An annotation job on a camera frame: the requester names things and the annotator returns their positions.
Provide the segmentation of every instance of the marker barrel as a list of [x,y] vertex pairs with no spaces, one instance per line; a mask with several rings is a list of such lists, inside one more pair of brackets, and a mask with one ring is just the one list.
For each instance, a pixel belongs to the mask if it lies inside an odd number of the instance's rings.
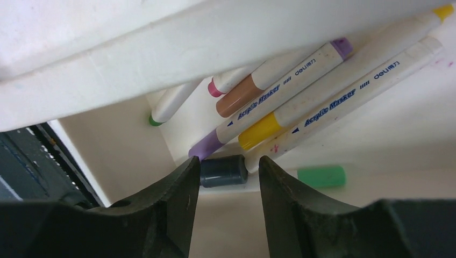
[[265,142],[245,155],[245,166],[250,173],[258,169],[262,156],[271,159],[285,154],[304,139],[331,125],[336,120],[359,108],[398,82],[428,64],[442,50],[441,43],[426,37],[363,76],[344,90],[310,111],[296,126]]
[[444,6],[385,28],[344,63],[248,128],[239,136],[239,144],[244,149],[250,149],[292,125],[322,101],[424,38],[452,10],[451,5]]
[[208,84],[210,95],[218,98],[223,94],[227,94],[245,77],[255,71],[262,63],[264,63],[264,61],[213,76],[211,82]]
[[159,126],[170,120],[200,83],[201,79],[166,90],[152,109],[149,123],[153,126]]
[[222,117],[229,117],[289,72],[315,51],[304,48],[267,60],[245,77],[230,92],[218,100],[216,109]]
[[194,145],[189,151],[189,156],[198,156],[201,160],[206,158],[264,115],[342,63],[351,50],[352,46],[345,38],[325,44],[269,87],[265,94],[248,103],[240,112],[232,115]]

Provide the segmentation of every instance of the marker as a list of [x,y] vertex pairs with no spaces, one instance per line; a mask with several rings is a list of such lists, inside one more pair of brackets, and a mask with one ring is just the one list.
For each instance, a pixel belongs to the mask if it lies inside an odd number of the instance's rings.
[[262,63],[264,63],[264,61],[213,76],[212,81],[208,84],[209,94],[216,98],[223,94],[227,94],[247,77],[247,75],[255,71]]
[[263,95],[248,103],[194,145],[189,151],[189,156],[198,156],[200,160],[203,160],[342,63],[351,50],[352,46],[345,38],[325,44],[269,87]]
[[230,117],[306,59],[315,49],[303,48],[267,60],[217,101],[217,112],[222,117]]
[[452,12],[453,6],[446,5],[385,28],[351,58],[241,133],[239,144],[250,149],[292,125],[322,101],[424,38]]
[[165,91],[163,96],[158,100],[157,105],[152,109],[149,116],[149,123],[152,126],[160,126],[176,113],[182,104],[190,97],[191,93],[201,83],[200,80],[187,82],[182,85]]
[[426,37],[409,47],[318,105],[307,113],[300,123],[282,135],[248,152],[245,155],[245,168],[253,173],[258,169],[258,161],[262,156],[267,155],[271,159],[276,159],[295,148],[304,139],[331,125],[424,67],[441,50],[441,43],[432,37]]

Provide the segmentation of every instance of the marker cap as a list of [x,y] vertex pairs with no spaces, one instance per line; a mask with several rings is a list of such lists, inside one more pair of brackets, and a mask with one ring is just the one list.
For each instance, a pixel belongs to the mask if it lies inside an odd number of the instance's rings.
[[436,9],[434,9],[432,11],[440,18],[441,22],[443,23],[443,21],[448,16],[453,14],[454,7],[451,4],[448,4],[448,5],[444,5],[444,6],[441,6],[439,8],[436,8]]
[[199,183],[206,188],[247,183],[248,171],[242,155],[203,160]]
[[353,51],[353,46],[350,44],[348,39],[340,38],[331,42],[331,45],[339,53],[342,59],[346,59],[348,55]]
[[281,129],[282,127],[277,123],[274,113],[269,113],[247,130],[243,131],[238,136],[238,141],[242,149],[248,150]]
[[223,92],[220,92],[217,90],[217,88],[215,88],[215,83],[213,82],[213,78],[212,78],[211,82],[208,84],[208,91],[209,91],[210,95],[212,95],[213,97],[216,97],[216,98],[218,98],[224,94]]
[[152,115],[150,115],[150,116],[149,116],[149,124],[152,125],[152,126],[160,126],[160,125],[162,125],[163,123],[154,121],[154,119],[152,118]]
[[197,156],[199,160],[204,160],[224,145],[218,140],[217,132],[214,129],[188,151],[188,156]]

